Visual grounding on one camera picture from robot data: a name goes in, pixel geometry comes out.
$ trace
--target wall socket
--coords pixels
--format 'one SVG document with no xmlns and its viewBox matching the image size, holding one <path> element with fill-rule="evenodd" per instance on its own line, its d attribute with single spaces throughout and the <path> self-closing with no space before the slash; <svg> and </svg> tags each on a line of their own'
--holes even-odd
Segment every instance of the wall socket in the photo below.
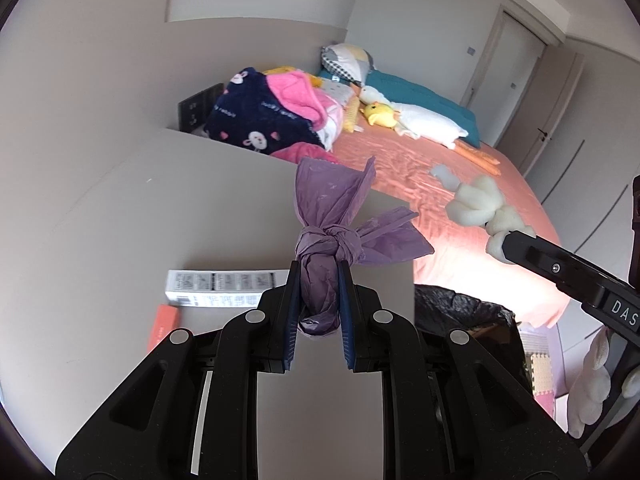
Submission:
<svg viewBox="0 0 640 480">
<path fill-rule="evenodd" d="M 198 126 L 202 126 L 224 90 L 224 84 L 218 83 L 180 101 L 178 104 L 178 129 L 190 134 Z"/>
</svg>

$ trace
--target purple plastic bag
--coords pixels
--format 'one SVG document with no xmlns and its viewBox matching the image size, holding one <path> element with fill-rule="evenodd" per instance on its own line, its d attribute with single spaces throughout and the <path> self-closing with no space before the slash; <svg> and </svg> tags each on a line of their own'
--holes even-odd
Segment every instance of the purple plastic bag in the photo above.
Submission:
<svg viewBox="0 0 640 480">
<path fill-rule="evenodd" d="M 433 254 L 433 247 L 411 224 L 418 216 L 398 207 L 348 227 L 376 177 L 375 158 L 364 171 L 305 157 L 296 172 L 296 214 L 305 226 L 298 237 L 296 257 L 301 263 L 300 287 L 305 310 L 300 330 L 325 335 L 340 326 L 338 267 L 405 262 Z"/>
</svg>

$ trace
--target orange bedsheet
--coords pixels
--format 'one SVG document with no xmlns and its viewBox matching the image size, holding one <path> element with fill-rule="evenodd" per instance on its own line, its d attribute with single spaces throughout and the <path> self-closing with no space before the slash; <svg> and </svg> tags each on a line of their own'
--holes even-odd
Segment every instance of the orange bedsheet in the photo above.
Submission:
<svg viewBox="0 0 640 480">
<path fill-rule="evenodd" d="M 415 283 L 439 285 L 501 304 L 513 310 L 519 321 L 536 327 L 550 326 L 558 320 L 568 297 L 532 272 L 502 264 L 486 254 L 487 233 L 450 221 L 444 206 L 453 193 L 442 189 L 429 175 L 433 166 L 446 164 L 460 180 L 470 182 L 484 170 L 431 140 L 400 137 L 388 128 L 369 126 L 363 117 L 358 124 L 365 131 L 342 133 L 334 144 L 334 154 L 341 163 L 358 170 L 375 155 L 377 177 L 373 189 L 406 200 L 420 213 L 414 225 L 433 245 L 435 254 L 415 261 Z M 539 236 L 558 244 L 558 234 L 514 165 L 487 145 L 482 150 L 500 160 L 502 174 L 495 179 L 507 202 Z"/>
</svg>

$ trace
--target desk surface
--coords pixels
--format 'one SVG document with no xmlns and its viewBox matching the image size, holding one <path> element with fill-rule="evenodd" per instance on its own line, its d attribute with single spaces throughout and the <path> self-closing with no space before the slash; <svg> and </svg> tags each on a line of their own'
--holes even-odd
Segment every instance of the desk surface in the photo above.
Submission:
<svg viewBox="0 0 640 480">
<path fill-rule="evenodd" d="M 6 409 L 49 468 L 144 357 L 167 270 L 289 267 L 295 170 L 161 130 L 78 199 L 2 313 Z M 401 204 L 372 191 L 354 224 Z M 410 262 L 353 277 L 413 319 Z M 208 332 L 238 313 L 184 308 L 182 325 Z M 260 478 L 382 478 L 382 420 L 380 375 L 347 370 L 340 334 L 299 336 L 292 370 L 258 380 Z"/>
</svg>

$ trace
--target stuffed animal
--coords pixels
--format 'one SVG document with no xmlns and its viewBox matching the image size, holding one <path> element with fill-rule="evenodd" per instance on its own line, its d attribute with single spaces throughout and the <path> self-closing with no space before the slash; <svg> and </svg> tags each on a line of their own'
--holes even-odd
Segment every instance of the stuffed animal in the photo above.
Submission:
<svg viewBox="0 0 640 480">
<path fill-rule="evenodd" d="M 375 101 L 360 111 L 371 126 L 378 124 L 385 128 L 395 128 L 398 124 L 398 113 L 389 105 Z"/>
<path fill-rule="evenodd" d="M 511 205 L 505 202 L 504 195 L 494 179 L 488 175 L 479 175 L 465 184 L 451 173 L 449 168 L 439 164 L 430 173 L 442 186 L 455 195 L 445 206 L 449 220 L 462 227 L 483 227 L 489 235 L 486 253 L 499 262 L 512 264 L 502 252 L 504 237 L 511 231 L 521 231 L 533 238 L 536 232 Z"/>
<path fill-rule="evenodd" d="M 372 105 L 375 102 L 380 104 L 391 106 L 389 99 L 382 95 L 382 92 L 378 92 L 373 86 L 363 86 L 358 94 L 360 100 L 366 105 Z"/>
<path fill-rule="evenodd" d="M 409 135 L 414 139 L 425 137 L 455 149 L 455 140 L 468 136 L 454 121 L 432 110 L 417 105 L 393 103 L 394 110 L 399 112 L 398 121 L 401 128 L 396 128 L 399 135 Z"/>
<path fill-rule="evenodd" d="M 602 413 L 602 403 L 611 390 L 611 376 L 605 368 L 609 358 L 612 331 L 603 326 L 591 341 L 591 347 L 582 362 L 582 371 L 569 389 L 566 404 L 569 434 L 580 438 L 584 427 L 595 424 Z M 640 400 L 640 366 L 636 367 L 622 383 L 620 408 L 607 426 L 610 428 L 625 418 Z"/>
</svg>

